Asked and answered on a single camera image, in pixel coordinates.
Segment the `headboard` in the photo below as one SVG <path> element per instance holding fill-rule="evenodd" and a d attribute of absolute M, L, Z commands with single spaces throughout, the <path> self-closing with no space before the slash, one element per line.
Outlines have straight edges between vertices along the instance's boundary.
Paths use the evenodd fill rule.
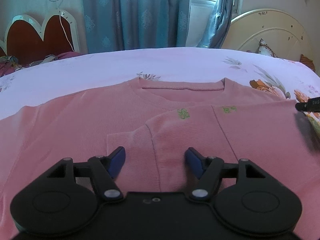
<path fill-rule="evenodd" d="M 47 55 L 72 51 L 61 27 L 75 52 L 80 52 L 76 21 L 65 10 L 53 10 L 44 19 L 42 26 L 29 15 L 17 15 L 7 27 L 4 42 L 0 40 L 0 56 L 15 56 L 25 65 L 42 60 Z"/>
<path fill-rule="evenodd" d="M 278 57 L 299 61 L 304 54 L 313 59 L 306 30 L 295 18 L 276 9 L 257 9 L 234 18 L 222 48 L 256 52 L 261 38 Z"/>

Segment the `embroidered logo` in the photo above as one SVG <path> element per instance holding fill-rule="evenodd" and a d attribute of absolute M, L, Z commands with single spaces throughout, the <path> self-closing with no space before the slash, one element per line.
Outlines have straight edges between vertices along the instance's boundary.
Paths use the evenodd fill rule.
<path fill-rule="evenodd" d="M 235 106 L 224 106 L 222 109 L 225 114 L 230 114 L 237 111 L 237 108 Z"/>
<path fill-rule="evenodd" d="M 190 117 L 190 114 L 188 113 L 187 109 L 185 109 L 185 108 L 178 109 L 178 115 L 179 115 L 180 119 L 187 119 Z"/>

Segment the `pink sweater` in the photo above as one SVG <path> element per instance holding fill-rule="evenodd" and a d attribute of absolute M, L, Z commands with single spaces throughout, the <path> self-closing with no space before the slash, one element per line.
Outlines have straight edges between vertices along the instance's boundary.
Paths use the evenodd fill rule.
<path fill-rule="evenodd" d="M 182 156 L 189 146 L 226 162 L 249 158 L 298 194 L 304 213 L 297 232 L 316 239 L 319 232 L 305 222 L 320 228 L 314 221 L 319 166 L 296 127 L 293 106 L 293 101 L 229 79 L 183 83 L 136 78 L 23 107 L 0 121 L 0 239 L 17 233 L 9 206 L 23 187 L 62 158 L 84 162 L 120 145 L 127 152 L 117 179 L 123 192 L 184 188 Z"/>

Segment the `window sill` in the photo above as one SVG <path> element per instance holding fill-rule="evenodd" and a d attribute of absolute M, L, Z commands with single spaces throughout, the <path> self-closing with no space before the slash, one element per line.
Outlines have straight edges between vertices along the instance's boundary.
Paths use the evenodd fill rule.
<path fill-rule="evenodd" d="M 204 8 L 213 8 L 216 1 L 212 0 L 191 0 L 192 6 L 204 7 Z"/>

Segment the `curtain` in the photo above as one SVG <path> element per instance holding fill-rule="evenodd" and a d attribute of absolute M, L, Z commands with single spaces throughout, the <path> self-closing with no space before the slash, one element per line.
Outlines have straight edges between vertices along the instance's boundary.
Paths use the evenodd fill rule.
<path fill-rule="evenodd" d="M 233 0 L 216 1 L 198 47 L 213 49 L 221 48 L 229 31 L 232 6 Z"/>
<path fill-rule="evenodd" d="M 191 0 L 83 0 L 89 53 L 183 47 Z"/>

